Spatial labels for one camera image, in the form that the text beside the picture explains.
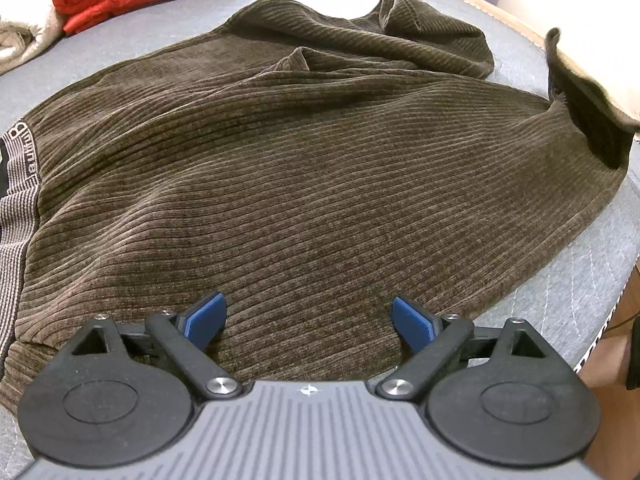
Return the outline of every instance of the black cable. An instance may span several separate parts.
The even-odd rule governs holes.
[[[629,321],[633,321],[638,316],[640,316],[640,312],[636,312],[635,314],[633,314],[633,316],[626,318],[624,321],[618,323],[617,325],[607,327],[607,329],[603,333],[607,333],[610,330],[620,328],[621,326],[626,325]]]

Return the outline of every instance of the bed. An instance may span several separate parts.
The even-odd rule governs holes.
[[[65,86],[121,60],[148,54],[207,32],[254,0],[175,0],[113,18],[0,76],[0,128]],[[319,12],[350,18],[377,0],[298,0]],[[425,0],[484,31],[495,57],[489,80],[546,97],[545,56],[530,36],[487,9],[464,0]],[[477,320],[502,326],[526,318],[579,370],[611,319],[640,252],[640,146],[631,150],[628,175],[597,219],[548,265]],[[13,478],[31,459],[17,423],[0,410],[0,478]]]

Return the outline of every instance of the beige cloth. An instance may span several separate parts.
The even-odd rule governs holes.
[[[63,24],[51,0],[0,0],[0,74],[42,53]]]

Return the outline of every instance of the brown sweater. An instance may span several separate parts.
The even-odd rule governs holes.
[[[550,103],[482,80],[484,34],[419,0],[356,20],[260,0],[48,99],[18,128],[39,224],[0,401],[15,409],[88,316],[139,321],[214,289],[230,315],[210,350],[241,380],[397,364],[399,293],[482,312],[625,176],[638,124],[562,66],[557,41]]]

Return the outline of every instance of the blue gripper pad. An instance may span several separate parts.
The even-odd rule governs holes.
[[[220,292],[202,298],[178,316],[177,329],[204,351],[213,338],[225,327],[226,300]]]
[[[391,306],[391,321],[398,335],[409,345],[414,354],[442,332],[440,318],[400,296],[394,299]]]

